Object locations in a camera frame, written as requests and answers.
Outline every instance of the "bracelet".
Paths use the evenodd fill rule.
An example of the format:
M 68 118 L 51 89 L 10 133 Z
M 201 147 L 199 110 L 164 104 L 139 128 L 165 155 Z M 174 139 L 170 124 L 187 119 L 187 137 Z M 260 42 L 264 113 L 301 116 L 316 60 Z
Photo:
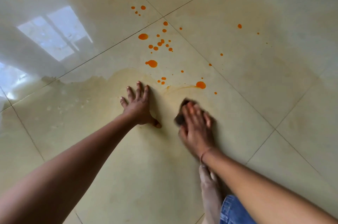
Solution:
M 213 149 L 212 147 L 210 147 L 210 148 L 207 148 L 202 154 L 201 154 L 201 157 L 199 158 L 199 162 L 200 162 L 200 164 L 201 165 L 203 165 L 204 163 L 203 163 L 203 156 L 206 154 L 206 153 L 208 153 L 211 149 Z

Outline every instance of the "forearm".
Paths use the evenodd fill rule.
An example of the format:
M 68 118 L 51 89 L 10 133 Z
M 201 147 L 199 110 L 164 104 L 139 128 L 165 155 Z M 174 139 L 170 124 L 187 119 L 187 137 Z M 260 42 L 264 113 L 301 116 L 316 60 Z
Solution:
M 2 196 L 0 223 L 62 223 L 134 125 L 120 115 L 27 175 Z
M 337 223 L 306 199 L 218 150 L 206 153 L 203 162 L 226 183 L 257 223 Z

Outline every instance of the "hand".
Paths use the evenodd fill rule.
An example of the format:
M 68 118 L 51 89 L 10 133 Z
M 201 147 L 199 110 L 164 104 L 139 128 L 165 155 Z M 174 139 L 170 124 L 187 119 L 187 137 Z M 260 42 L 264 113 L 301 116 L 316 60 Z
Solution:
M 132 117 L 136 124 L 152 124 L 156 128 L 161 128 L 162 125 L 151 116 L 149 111 L 149 86 L 146 85 L 142 96 L 142 84 L 140 81 L 136 83 L 136 96 L 130 86 L 127 87 L 129 104 L 125 98 L 121 97 L 121 105 L 124 108 L 123 115 Z
M 189 102 L 182 107 L 186 126 L 180 127 L 180 137 L 190 153 L 199 159 L 210 148 L 215 148 L 211 131 L 212 118 L 207 112 L 201 111 L 199 105 Z

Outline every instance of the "jeans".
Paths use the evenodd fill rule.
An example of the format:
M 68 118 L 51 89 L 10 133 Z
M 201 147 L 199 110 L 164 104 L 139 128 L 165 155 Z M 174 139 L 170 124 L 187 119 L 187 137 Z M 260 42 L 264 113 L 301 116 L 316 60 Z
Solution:
M 234 195 L 227 196 L 222 205 L 220 224 L 256 224 Z

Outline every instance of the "orange stain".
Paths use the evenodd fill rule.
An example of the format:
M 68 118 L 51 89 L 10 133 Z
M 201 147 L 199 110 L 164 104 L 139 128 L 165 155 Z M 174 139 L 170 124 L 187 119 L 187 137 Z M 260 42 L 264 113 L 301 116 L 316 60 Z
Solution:
M 140 34 L 139 39 L 146 40 L 146 39 L 148 39 L 148 35 L 147 34 Z
M 149 60 L 146 62 L 146 65 L 150 65 L 150 67 L 155 68 L 157 67 L 157 62 L 155 60 Z
M 201 88 L 201 89 L 205 89 L 206 85 L 205 85 L 204 82 L 197 82 L 196 87 Z

